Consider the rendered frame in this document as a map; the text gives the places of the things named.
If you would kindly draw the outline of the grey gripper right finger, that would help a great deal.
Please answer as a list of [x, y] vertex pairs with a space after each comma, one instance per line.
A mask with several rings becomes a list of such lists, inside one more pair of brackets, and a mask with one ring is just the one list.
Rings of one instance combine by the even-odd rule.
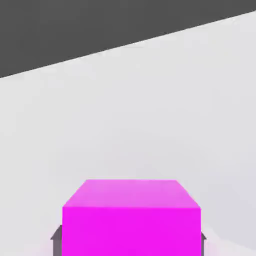
[[205, 251], [205, 240], [207, 240], [206, 236], [203, 232], [201, 232], [201, 256], [204, 256]]

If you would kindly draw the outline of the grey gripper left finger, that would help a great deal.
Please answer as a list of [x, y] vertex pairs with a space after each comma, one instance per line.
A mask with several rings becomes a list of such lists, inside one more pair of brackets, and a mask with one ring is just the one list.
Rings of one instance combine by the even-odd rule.
[[52, 256], [62, 256], [62, 225], [60, 225], [52, 237]]

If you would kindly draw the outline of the small magenta cube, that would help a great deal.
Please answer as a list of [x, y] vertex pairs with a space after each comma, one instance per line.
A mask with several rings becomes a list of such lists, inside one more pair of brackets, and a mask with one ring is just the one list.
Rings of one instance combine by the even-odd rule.
[[90, 179], [62, 208], [62, 256], [201, 251], [201, 208], [176, 180]]

